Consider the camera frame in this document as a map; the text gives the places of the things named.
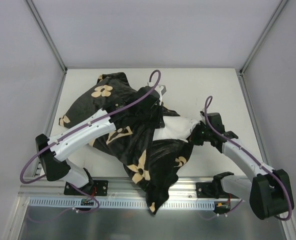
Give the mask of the white pillow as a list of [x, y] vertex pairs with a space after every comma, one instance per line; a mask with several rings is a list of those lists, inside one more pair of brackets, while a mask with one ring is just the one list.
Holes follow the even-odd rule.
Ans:
[[153, 141], [180, 140], [188, 142], [188, 137], [200, 123], [198, 120], [183, 116], [164, 116], [165, 126], [154, 130]]

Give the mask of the black floral plush pillowcase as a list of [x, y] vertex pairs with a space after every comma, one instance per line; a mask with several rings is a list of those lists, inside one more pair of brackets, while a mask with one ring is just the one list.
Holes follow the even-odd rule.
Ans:
[[[70, 129], [92, 116], [106, 102], [113, 99], [127, 100], [135, 92], [137, 91], [130, 86], [125, 73], [103, 74], [98, 77], [96, 85], [82, 94], [59, 118], [58, 124]], [[162, 108], [162, 113], [163, 117], [180, 116], [166, 107]], [[177, 172], [189, 161], [194, 145], [191, 135], [188, 142], [175, 139], [153, 141], [154, 131], [150, 141], [143, 141], [144, 133], [141, 132], [138, 136], [133, 135], [131, 141], [121, 138], [115, 140], [112, 148], [102, 147], [98, 140], [92, 140], [89, 145], [116, 157], [134, 183], [146, 180], [167, 188], [178, 180]], [[145, 197], [146, 204], [154, 215], [168, 199], [167, 190], [162, 193], [147, 193]]]

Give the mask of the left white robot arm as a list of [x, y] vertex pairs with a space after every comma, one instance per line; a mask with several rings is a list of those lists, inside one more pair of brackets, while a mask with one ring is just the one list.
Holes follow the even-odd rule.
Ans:
[[137, 137], [139, 133], [144, 133], [144, 142], [151, 141], [154, 130], [165, 125], [162, 117], [165, 92], [163, 85], [142, 87], [126, 100], [109, 100], [93, 115], [62, 134], [37, 136], [38, 158], [46, 179], [49, 182], [63, 180], [81, 195], [92, 194], [95, 183], [90, 173], [68, 157], [93, 140], [109, 149], [114, 147], [114, 141], [130, 142], [132, 136]]

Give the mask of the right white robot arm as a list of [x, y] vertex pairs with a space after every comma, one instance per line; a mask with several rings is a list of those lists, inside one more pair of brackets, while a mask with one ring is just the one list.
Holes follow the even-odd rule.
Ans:
[[278, 218], [288, 213], [283, 221], [292, 216], [295, 207], [288, 173], [260, 162], [247, 150], [232, 131], [226, 131], [221, 115], [217, 112], [201, 112], [205, 121], [195, 127], [192, 143], [197, 146], [209, 142], [221, 154], [232, 160], [245, 174], [245, 178], [230, 171], [214, 175], [212, 181], [197, 191], [210, 198], [233, 195], [247, 202], [260, 220]]

